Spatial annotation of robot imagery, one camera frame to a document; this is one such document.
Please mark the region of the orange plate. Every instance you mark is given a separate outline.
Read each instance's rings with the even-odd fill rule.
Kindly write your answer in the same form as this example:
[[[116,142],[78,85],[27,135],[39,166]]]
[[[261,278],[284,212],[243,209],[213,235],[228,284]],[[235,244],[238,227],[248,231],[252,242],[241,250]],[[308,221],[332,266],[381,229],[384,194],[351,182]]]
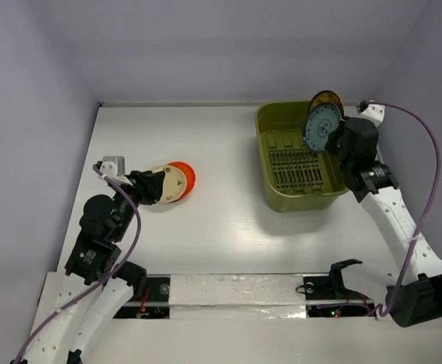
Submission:
[[[193,188],[195,187],[196,174],[195,174],[194,169],[186,162],[180,162],[180,161],[170,162],[169,165],[180,169],[183,172],[183,174],[187,180],[186,189],[184,190],[182,196],[179,199],[177,199],[177,201],[180,201],[183,198],[187,197],[192,192]]]

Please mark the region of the blue patterned plate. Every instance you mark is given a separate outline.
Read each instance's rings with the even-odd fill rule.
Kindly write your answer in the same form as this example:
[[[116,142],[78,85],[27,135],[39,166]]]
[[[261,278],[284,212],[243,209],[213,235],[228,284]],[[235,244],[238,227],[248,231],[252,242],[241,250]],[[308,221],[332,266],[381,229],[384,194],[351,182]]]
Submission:
[[[303,138],[307,147],[315,153],[325,151],[331,132],[337,129],[342,119],[340,109],[333,103],[322,103],[308,114]]]

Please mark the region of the cream floral plate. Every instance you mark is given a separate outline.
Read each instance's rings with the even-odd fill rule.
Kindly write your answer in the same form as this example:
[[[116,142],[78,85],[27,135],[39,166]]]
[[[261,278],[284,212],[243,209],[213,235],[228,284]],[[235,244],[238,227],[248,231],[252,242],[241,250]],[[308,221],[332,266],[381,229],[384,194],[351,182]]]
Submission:
[[[168,169],[165,171],[165,180],[163,183],[163,194],[160,199],[160,203],[172,203],[179,199],[187,186],[187,180],[183,172],[174,167],[168,165]]]

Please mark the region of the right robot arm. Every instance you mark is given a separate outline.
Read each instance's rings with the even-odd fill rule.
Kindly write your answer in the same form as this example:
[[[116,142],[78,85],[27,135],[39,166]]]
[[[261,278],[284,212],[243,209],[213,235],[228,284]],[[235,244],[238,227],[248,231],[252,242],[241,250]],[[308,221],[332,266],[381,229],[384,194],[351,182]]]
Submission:
[[[346,118],[328,138],[326,150],[339,160],[344,184],[377,226],[396,263],[389,276],[357,262],[327,279],[328,291],[352,290],[373,299],[379,315],[406,328],[442,318],[442,260],[409,213],[391,170],[376,159],[378,129],[364,118]]]

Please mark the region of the beige plate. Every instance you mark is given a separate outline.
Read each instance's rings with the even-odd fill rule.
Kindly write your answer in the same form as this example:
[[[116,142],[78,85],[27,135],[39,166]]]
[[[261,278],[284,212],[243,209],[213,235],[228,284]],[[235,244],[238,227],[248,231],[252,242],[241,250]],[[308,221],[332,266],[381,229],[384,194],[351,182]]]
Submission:
[[[152,167],[148,170],[148,172],[151,172],[152,174],[165,172],[168,169],[168,165],[158,165],[155,167]]]

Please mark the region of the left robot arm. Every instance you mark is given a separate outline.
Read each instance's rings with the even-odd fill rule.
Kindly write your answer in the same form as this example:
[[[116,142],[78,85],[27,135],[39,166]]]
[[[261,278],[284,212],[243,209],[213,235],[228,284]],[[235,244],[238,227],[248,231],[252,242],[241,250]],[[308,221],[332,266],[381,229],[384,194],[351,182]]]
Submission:
[[[149,295],[146,270],[118,247],[141,205],[154,205],[163,192],[163,171],[132,171],[127,176],[100,172],[113,197],[89,198],[80,232],[64,267],[50,316],[22,346],[15,363],[83,363],[118,310]]]

